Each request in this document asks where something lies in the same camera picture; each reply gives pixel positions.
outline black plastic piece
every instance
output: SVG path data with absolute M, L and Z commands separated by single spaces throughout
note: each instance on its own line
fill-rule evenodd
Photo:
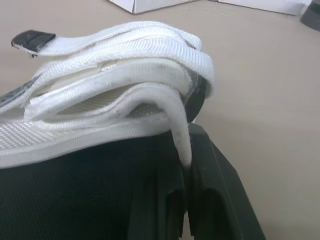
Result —
M 198 125 L 190 124 L 188 216 L 194 240 L 265 240 L 241 180 Z
M 56 35 L 53 33 L 28 30 L 15 36 L 11 41 L 11 45 L 22 46 L 25 49 L 38 53 L 55 37 Z
M 199 114 L 206 99 L 206 92 L 207 80 L 197 75 L 196 87 L 184 107 L 188 123 L 191 123 Z
M 313 0 L 300 21 L 314 30 L 320 31 L 320 0 Z

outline black fabric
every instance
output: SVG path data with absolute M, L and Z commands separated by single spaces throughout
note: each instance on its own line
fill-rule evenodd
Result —
M 125 240 L 133 171 L 127 144 L 0 169 L 0 239 Z
M 179 235 L 183 196 L 171 132 L 106 143 L 0 169 L 0 240 L 151 240 L 167 222 Z
M 33 52 L 40 52 L 44 46 L 56 37 L 53 33 L 42 31 L 28 30 L 15 36 L 11 45 L 19 45 Z

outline black object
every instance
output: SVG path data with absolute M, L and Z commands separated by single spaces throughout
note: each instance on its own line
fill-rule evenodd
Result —
M 47 33 L 36 30 L 28 30 L 15 36 L 12 41 L 12 46 L 22 46 L 24 49 L 28 49 L 35 53 L 41 51 L 41 49 L 51 40 L 56 37 L 53 33 Z
M 320 31 L 320 0 L 313 0 L 300 21 L 314 30 Z
M 264 240 L 235 171 L 190 124 L 184 172 L 171 133 L 0 169 L 1 240 Z

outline white nylon webbing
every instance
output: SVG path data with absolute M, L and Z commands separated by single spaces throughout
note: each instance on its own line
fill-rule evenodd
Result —
M 60 57 L 0 107 L 0 168 L 169 129 L 189 167 L 184 103 L 196 85 L 191 76 L 207 80 L 207 96 L 214 89 L 211 58 L 200 48 L 196 36 L 149 21 L 54 38 L 35 54 Z

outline white fabric layer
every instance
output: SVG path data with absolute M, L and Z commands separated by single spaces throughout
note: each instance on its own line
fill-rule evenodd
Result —
M 196 36 L 159 22 L 56 37 L 37 55 L 64 56 L 43 65 L 22 94 L 0 107 L 0 168 L 170 129 L 189 167 L 184 103 L 196 84 L 191 76 L 207 80 L 207 96 L 214 88 L 211 58 L 200 47 Z
M 88 47 L 92 44 L 95 44 L 105 39 L 115 37 L 123 33 L 129 33 L 129 34 L 140 33 L 141 37 L 137 35 L 136 39 L 143 38 L 145 33 L 147 33 L 149 30 L 156 29 L 156 28 L 167 29 L 171 31 L 171 34 L 176 33 L 180 35 L 180 37 L 184 39 L 185 42 L 188 43 L 191 47 L 197 50 L 201 49 L 201 41 L 197 36 L 187 33 L 185 31 L 182 31 L 180 29 L 174 28 L 172 26 L 166 25 L 164 23 L 156 22 L 156 21 L 129 22 L 129 23 L 107 28 L 105 30 L 99 31 L 92 35 L 82 36 L 82 37 L 58 36 L 55 39 L 53 39 L 44 49 L 41 49 L 41 51 L 39 52 L 31 51 L 19 45 L 15 45 L 15 47 L 23 49 L 24 51 L 30 54 L 38 55 L 38 56 L 68 55 L 68 54 L 73 54 L 77 51 L 80 51 L 81 49 L 84 49 L 85 47 Z

